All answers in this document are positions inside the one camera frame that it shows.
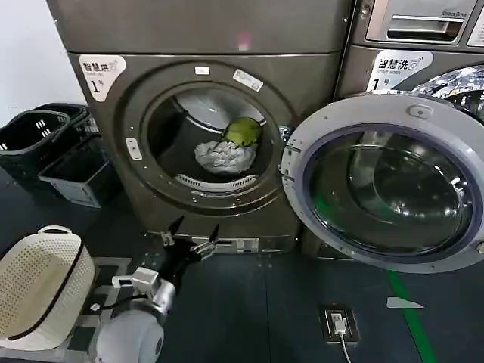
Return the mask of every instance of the front-load washing machine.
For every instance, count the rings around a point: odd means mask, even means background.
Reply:
[[[300,221],[281,155],[331,100],[351,0],[50,0],[73,68],[135,211],[149,232],[220,252],[288,250]],[[201,144],[240,118],[259,123],[256,157],[210,172]]]
[[[282,163],[318,244],[417,273],[484,257],[483,6],[357,2],[344,99],[298,127]]]

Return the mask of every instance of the white wall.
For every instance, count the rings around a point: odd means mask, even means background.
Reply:
[[[0,127],[49,102],[85,104],[45,0],[0,1]]]

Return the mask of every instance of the beige plastic basket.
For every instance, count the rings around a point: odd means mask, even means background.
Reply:
[[[46,350],[69,335],[95,276],[79,236],[49,225],[0,259],[0,346]]]

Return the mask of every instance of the number 1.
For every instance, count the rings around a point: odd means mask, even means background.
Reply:
[[[98,88],[96,87],[96,82],[91,81],[91,84],[92,84],[92,88],[94,89],[94,93],[99,93],[99,90],[98,90]]]

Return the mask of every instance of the black plastic basket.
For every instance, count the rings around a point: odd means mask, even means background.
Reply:
[[[83,106],[46,104],[23,112],[0,129],[0,166],[36,196],[55,195],[38,174],[86,137],[78,128],[88,121]]]
[[[91,136],[39,173],[72,203],[102,207],[120,182],[99,136]]]

